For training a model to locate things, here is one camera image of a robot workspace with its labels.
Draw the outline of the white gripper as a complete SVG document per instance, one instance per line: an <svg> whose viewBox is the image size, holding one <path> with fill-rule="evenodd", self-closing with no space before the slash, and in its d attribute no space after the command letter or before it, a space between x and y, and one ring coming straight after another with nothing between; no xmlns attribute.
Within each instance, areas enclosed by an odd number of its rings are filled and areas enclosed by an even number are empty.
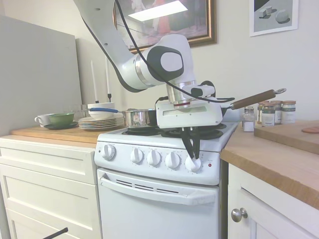
<svg viewBox="0 0 319 239"><path fill-rule="evenodd" d="M156 112L159 128L182 128L181 139L190 159L199 158L200 134L197 128L190 133L189 127L215 126L223 119L220 104L200 101L192 101L179 109L170 102L158 102Z"/></svg>

